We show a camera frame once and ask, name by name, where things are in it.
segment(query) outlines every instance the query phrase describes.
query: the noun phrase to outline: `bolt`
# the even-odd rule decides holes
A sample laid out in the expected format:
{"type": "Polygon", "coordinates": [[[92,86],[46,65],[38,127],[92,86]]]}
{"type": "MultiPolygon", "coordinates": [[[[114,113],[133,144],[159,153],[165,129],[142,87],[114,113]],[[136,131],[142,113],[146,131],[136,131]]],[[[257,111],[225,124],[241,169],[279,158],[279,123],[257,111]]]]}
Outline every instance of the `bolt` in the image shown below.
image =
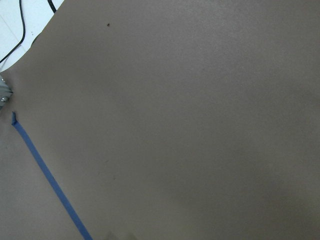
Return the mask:
{"type": "Polygon", "coordinates": [[[3,97],[1,98],[1,102],[3,102],[3,103],[8,102],[8,100],[9,100],[9,98],[8,98],[7,96],[3,96],[3,97]]]}

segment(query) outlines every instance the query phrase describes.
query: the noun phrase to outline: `metal bracket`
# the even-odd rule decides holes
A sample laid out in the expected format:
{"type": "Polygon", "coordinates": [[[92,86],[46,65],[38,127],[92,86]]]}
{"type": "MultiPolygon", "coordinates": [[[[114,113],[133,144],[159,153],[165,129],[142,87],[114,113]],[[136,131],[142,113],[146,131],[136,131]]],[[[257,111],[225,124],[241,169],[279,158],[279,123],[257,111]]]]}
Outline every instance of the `metal bracket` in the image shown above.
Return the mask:
{"type": "Polygon", "coordinates": [[[0,75],[0,110],[3,108],[6,102],[9,101],[12,93],[13,92],[8,87],[3,77],[0,75]]]}

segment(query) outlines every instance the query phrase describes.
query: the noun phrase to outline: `blue tape strip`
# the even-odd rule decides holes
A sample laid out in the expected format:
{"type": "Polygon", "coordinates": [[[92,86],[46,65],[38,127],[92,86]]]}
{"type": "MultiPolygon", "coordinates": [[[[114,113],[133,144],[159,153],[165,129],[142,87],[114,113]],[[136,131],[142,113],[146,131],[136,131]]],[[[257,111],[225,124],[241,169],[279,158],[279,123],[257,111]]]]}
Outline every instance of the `blue tape strip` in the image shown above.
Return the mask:
{"type": "Polygon", "coordinates": [[[24,128],[20,125],[20,123],[17,121],[16,118],[16,113],[12,113],[12,126],[15,127],[15,129],[19,132],[21,137],[23,138],[25,144],[29,148],[30,152],[32,153],[35,161],[38,163],[39,167],[41,168],[43,174],[45,175],[46,179],[50,183],[51,187],[55,191],[55,194],[58,196],[60,199],[61,203],[63,204],[65,210],[68,212],[70,215],[72,221],[74,222],[75,226],[78,228],[79,232],[83,236],[85,240],[93,240],[92,237],[90,236],[89,232],[87,231],[86,227],[78,217],[76,211],[72,207],[71,203],[67,199],[66,195],[64,192],[61,190],[60,186],[58,185],[57,181],[55,180],[54,176],[51,174],[49,168],[41,158],[40,154],[38,153],[35,145],[32,143],[30,137],[24,130],[24,128]]]}

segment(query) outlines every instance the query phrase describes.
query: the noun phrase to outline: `black cord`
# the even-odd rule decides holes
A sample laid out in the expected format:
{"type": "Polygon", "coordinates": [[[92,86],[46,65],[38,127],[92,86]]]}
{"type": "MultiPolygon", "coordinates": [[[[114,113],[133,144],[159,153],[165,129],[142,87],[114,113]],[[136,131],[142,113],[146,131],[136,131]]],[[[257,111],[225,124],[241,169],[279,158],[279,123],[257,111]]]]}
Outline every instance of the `black cord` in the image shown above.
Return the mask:
{"type": "Polygon", "coordinates": [[[22,27],[23,27],[23,34],[22,34],[22,38],[20,40],[20,42],[7,54],[5,55],[4,58],[2,58],[0,60],[0,63],[2,63],[7,57],[10,56],[10,54],[12,54],[21,44],[22,42],[25,40],[25,36],[26,36],[26,26],[25,26],[25,20],[24,20],[24,14],[22,12],[22,0],[19,0],[19,6],[20,6],[20,14],[21,14],[21,21],[22,21],[22,27]]]}
{"type": "Polygon", "coordinates": [[[50,5],[52,12],[55,13],[57,11],[57,9],[56,9],[54,3],[52,2],[52,0],[48,0],[48,4],[50,5]]]}

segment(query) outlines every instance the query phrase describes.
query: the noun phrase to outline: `white floor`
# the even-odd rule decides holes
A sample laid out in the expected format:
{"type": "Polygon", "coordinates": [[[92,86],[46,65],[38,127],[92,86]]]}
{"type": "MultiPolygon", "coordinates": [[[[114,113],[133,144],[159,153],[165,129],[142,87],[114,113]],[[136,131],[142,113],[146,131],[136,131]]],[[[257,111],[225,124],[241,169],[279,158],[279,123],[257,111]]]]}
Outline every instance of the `white floor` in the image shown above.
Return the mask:
{"type": "MultiPolygon", "coordinates": [[[[64,0],[53,0],[58,9],[64,0]]],[[[25,39],[5,61],[0,63],[0,72],[17,62],[31,47],[35,38],[53,17],[46,0],[22,0],[25,22],[25,39]]],[[[21,40],[23,26],[20,15],[19,0],[0,0],[0,59],[13,49],[21,40]]]]}

